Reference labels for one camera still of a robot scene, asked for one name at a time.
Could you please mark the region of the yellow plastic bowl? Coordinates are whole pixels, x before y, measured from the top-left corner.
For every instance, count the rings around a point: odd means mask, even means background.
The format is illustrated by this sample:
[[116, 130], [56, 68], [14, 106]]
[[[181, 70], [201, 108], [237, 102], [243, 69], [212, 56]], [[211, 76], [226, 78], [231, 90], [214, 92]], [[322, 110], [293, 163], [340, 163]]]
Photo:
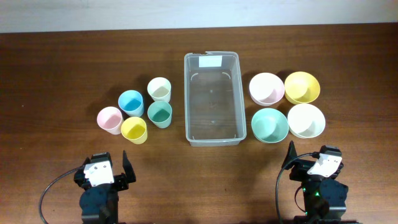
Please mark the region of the yellow plastic bowl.
[[307, 72], [291, 73], [284, 82], [286, 99], [297, 105], [311, 103], [320, 95], [318, 80]]

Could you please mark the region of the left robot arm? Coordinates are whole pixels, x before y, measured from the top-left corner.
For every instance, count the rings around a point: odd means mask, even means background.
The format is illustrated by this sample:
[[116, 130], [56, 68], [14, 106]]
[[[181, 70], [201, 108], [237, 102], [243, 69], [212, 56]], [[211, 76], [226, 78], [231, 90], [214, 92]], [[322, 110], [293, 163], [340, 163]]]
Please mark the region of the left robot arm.
[[119, 175], [112, 170], [108, 152], [87, 157], [74, 175], [75, 183], [84, 190], [79, 205], [83, 223], [114, 224], [119, 222], [118, 192], [127, 190], [136, 181], [136, 175], [126, 152], [123, 152], [123, 169]]

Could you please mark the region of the green plastic cup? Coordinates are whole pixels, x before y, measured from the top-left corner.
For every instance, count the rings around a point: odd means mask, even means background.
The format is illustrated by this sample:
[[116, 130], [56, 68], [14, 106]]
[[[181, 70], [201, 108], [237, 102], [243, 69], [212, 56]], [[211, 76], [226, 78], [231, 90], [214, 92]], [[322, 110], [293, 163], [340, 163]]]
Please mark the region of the green plastic cup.
[[172, 107], [166, 101], [155, 101], [149, 106], [147, 116], [158, 128], [167, 128], [172, 121]]

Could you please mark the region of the cream white plastic cup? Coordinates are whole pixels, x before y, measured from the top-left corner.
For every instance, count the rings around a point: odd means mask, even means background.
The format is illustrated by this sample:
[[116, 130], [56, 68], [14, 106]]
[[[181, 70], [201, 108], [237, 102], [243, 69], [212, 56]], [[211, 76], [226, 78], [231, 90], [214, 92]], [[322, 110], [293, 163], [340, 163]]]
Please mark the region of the cream white plastic cup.
[[154, 101], [170, 102], [171, 83], [164, 77], [153, 78], [147, 85], [147, 92]]

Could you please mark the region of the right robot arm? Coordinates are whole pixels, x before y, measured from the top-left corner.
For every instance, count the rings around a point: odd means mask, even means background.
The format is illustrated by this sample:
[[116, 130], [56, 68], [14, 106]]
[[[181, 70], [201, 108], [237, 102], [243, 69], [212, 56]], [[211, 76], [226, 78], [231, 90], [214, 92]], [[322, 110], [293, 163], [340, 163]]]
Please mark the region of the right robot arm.
[[298, 155], [294, 142], [289, 143], [287, 155], [282, 163], [275, 185], [275, 207], [279, 222], [279, 182], [282, 173], [290, 170], [289, 179], [300, 182], [297, 190], [303, 192], [304, 216], [295, 216], [293, 224], [311, 223], [356, 223], [342, 220], [346, 212], [349, 187], [336, 180], [344, 167], [342, 152], [334, 146], [324, 145], [318, 152]]

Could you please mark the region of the white plastic bowl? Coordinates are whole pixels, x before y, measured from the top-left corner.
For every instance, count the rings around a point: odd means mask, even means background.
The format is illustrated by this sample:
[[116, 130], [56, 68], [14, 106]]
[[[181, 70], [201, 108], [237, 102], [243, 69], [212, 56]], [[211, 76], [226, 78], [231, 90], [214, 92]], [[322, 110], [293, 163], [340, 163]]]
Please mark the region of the white plastic bowl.
[[287, 115], [289, 131], [302, 139], [315, 138], [324, 131], [326, 119], [316, 106], [302, 103], [293, 106]]

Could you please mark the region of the mint green plastic bowl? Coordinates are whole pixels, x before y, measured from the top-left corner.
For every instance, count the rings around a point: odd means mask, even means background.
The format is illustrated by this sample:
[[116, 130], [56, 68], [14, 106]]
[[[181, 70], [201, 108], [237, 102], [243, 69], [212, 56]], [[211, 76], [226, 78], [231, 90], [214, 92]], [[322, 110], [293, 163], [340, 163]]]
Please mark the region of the mint green plastic bowl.
[[286, 116], [273, 108], [257, 111], [252, 117], [251, 127], [257, 140], [270, 144], [281, 142], [289, 133]]

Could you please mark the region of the pink plastic cup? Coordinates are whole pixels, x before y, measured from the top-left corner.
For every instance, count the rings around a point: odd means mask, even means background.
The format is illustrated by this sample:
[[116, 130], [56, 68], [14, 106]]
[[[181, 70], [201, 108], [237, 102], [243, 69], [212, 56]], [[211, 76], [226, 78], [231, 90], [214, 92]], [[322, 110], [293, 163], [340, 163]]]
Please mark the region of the pink plastic cup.
[[113, 106], [103, 108], [96, 118], [98, 126], [113, 135], [121, 134], [124, 118], [119, 109]]

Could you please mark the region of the blue plastic cup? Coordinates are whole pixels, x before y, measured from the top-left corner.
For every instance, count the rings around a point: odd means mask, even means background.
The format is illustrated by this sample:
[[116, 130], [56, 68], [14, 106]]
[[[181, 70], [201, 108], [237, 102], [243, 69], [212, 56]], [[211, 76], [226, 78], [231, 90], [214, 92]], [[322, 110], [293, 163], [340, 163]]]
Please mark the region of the blue plastic cup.
[[130, 117], [141, 117], [144, 114], [144, 99], [136, 90], [127, 90], [118, 98], [119, 107]]

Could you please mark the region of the pink plastic bowl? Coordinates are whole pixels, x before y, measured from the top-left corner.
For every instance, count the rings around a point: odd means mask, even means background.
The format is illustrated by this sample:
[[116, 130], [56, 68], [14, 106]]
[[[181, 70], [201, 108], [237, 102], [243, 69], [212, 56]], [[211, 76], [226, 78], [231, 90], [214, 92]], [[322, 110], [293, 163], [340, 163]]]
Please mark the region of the pink plastic bowl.
[[270, 106], [283, 98], [285, 86], [273, 73], [258, 73], [249, 83], [249, 93], [256, 104]]

